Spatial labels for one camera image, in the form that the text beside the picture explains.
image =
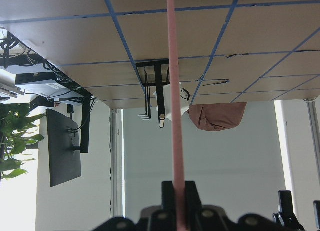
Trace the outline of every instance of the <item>computer monitor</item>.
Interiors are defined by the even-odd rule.
[[[79,133],[76,122],[52,109],[46,110],[50,186],[81,177]]]

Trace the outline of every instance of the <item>bolt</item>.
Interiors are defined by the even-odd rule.
[[[256,226],[258,224],[258,220],[254,217],[247,217],[245,223],[249,226]]]
[[[124,230],[126,227],[127,227],[126,222],[119,222],[119,223],[116,225],[116,229],[117,229],[117,230]]]
[[[159,213],[158,220],[165,220],[168,218],[168,214],[166,212]]]
[[[214,215],[215,215],[214,212],[212,212],[212,211],[209,210],[209,209],[206,209],[206,210],[203,210],[203,211],[202,211],[202,216],[205,217],[205,218],[207,218],[207,219],[212,218]]]

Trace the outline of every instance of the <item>white wall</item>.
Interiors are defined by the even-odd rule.
[[[67,112],[61,105],[57,111]],[[81,107],[75,120],[81,123]],[[81,154],[82,177],[50,187],[47,120],[41,119],[39,143],[36,231],[92,230],[111,217],[110,109],[97,102],[90,117],[89,153]]]
[[[160,205],[161,182],[172,180],[171,122],[158,128],[124,110],[126,216]],[[203,204],[223,207],[237,221],[246,213],[272,218],[278,191],[285,189],[276,113],[273,102],[248,103],[240,126],[220,132],[197,129],[182,117],[186,179],[193,180]]]
[[[296,216],[306,230],[316,230],[313,202],[320,200],[320,183],[307,103],[303,100],[282,102]],[[316,101],[320,117],[320,101]]]

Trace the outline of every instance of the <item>white label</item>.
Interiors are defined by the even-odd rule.
[[[51,88],[54,88],[55,90],[60,90],[60,89],[65,89],[66,87],[62,86],[61,84],[58,83],[48,83],[48,86]]]

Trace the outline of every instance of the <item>pink rod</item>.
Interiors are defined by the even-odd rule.
[[[180,83],[178,67],[178,42],[175,13],[175,0],[166,0],[168,15],[168,41],[170,60],[170,84],[172,107],[172,155],[173,155],[173,186],[175,190],[176,227],[178,231],[186,231],[186,198],[185,168],[182,140]]]

